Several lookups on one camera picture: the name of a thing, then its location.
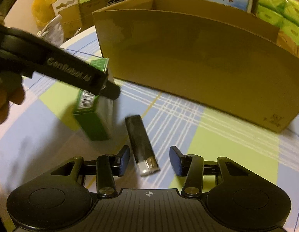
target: yellow plastic bag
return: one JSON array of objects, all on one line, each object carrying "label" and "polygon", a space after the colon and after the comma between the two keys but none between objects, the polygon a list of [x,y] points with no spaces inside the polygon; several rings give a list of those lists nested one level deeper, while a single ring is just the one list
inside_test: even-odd
[{"label": "yellow plastic bag", "polygon": [[32,4],[32,15],[38,28],[44,28],[55,17],[52,3],[56,1],[57,0],[34,0]]}]

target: plaid tablecloth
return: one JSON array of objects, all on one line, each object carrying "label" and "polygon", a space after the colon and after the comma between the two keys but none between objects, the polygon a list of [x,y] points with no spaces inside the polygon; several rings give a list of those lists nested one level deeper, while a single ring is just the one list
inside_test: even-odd
[{"label": "plaid tablecloth", "polygon": [[[87,53],[101,56],[93,27],[62,47],[83,59],[92,58]],[[0,216],[9,231],[14,225],[5,203],[13,189],[73,156],[94,160],[101,154],[117,153],[124,144],[129,145],[125,116],[139,114],[161,171],[140,178],[131,157],[126,174],[115,179],[118,189],[180,189],[183,180],[175,177],[169,162],[172,145],[205,160],[226,156],[288,193],[292,210],[284,228],[299,232],[299,115],[278,135],[167,93],[116,82],[121,85],[121,95],[114,106],[113,138],[92,142],[71,114],[78,89],[39,73],[24,80],[24,103],[11,105],[8,120],[0,126]],[[205,177],[204,191],[213,185],[213,177]],[[87,177],[85,186],[95,192],[95,177]]]}]

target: black lighter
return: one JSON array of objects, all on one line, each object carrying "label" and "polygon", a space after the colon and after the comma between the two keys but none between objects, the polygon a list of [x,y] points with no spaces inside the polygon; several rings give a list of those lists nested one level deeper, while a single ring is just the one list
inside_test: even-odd
[{"label": "black lighter", "polygon": [[159,170],[155,154],[147,136],[140,115],[125,118],[134,158],[141,176],[146,176]]}]

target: crosshair mark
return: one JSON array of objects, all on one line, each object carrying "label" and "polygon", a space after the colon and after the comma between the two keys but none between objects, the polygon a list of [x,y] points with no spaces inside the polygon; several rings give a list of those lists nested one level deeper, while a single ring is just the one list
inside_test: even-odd
[{"label": "crosshair mark", "polygon": [[148,192],[146,192],[145,194],[146,194],[148,197],[150,197],[150,196],[152,196],[154,193],[151,192],[151,191],[148,191]]}]

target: circular pad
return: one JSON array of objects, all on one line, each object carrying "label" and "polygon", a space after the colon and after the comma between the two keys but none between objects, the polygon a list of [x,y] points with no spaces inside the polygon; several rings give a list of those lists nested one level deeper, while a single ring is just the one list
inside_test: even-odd
[{"label": "circular pad", "polygon": [[34,191],[29,202],[37,208],[54,208],[59,206],[65,200],[65,194],[56,188],[42,188]]},{"label": "circular pad", "polygon": [[234,193],[234,202],[247,209],[263,208],[268,201],[268,195],[257,189],[241,189]]}]

